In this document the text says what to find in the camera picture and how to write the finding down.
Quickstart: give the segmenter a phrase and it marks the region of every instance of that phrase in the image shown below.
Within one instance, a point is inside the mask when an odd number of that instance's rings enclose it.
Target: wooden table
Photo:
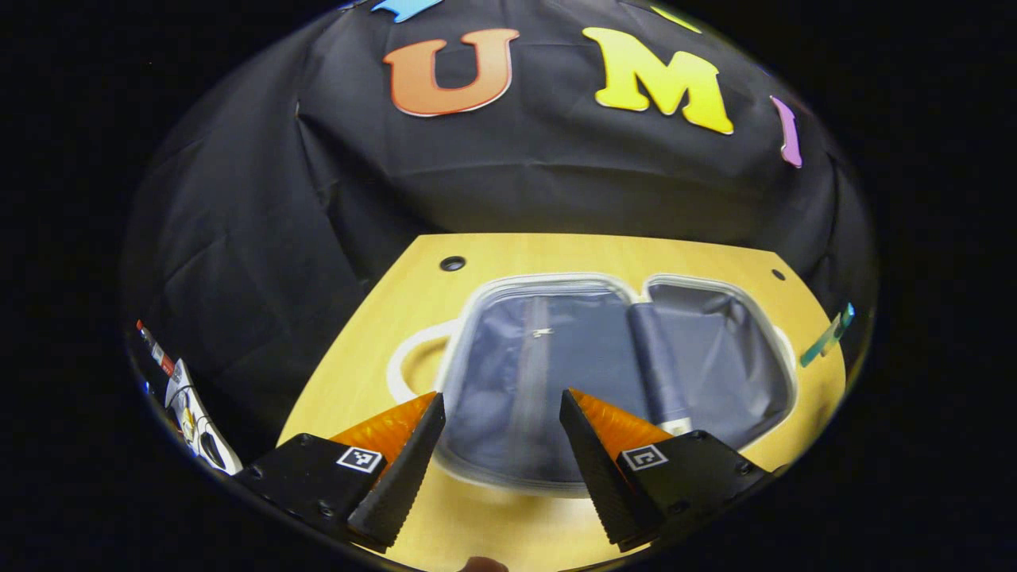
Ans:
[[[439,269],[451,255],[456,272]],[[777,270],[786,277],[775,277]],[[506,276],[597,272],[637,291],[653,274],[708,278],[741,287],[800,355],[829,326],[819,302],[775,253],[700,242],[571,234],[421,236],[371,291],[321,359],[290,413],[279,443],[298,433],[332,437],[396,405],[385,367],[397,346],[424,328],[459,317],[469,295]],[[417,393],[430,390],[443,342],[419,348],[403,370]],[[839,347],[797,366],[797,403],[771,433],[741,452],[773,470],[816,439],[844,392]],[[528,497],[452,478],[431,463],[413,509],[385,554],[423,570],[453,572],[487,556],[513,572],[577,568],[620,556],[607,541],[589,499]]]

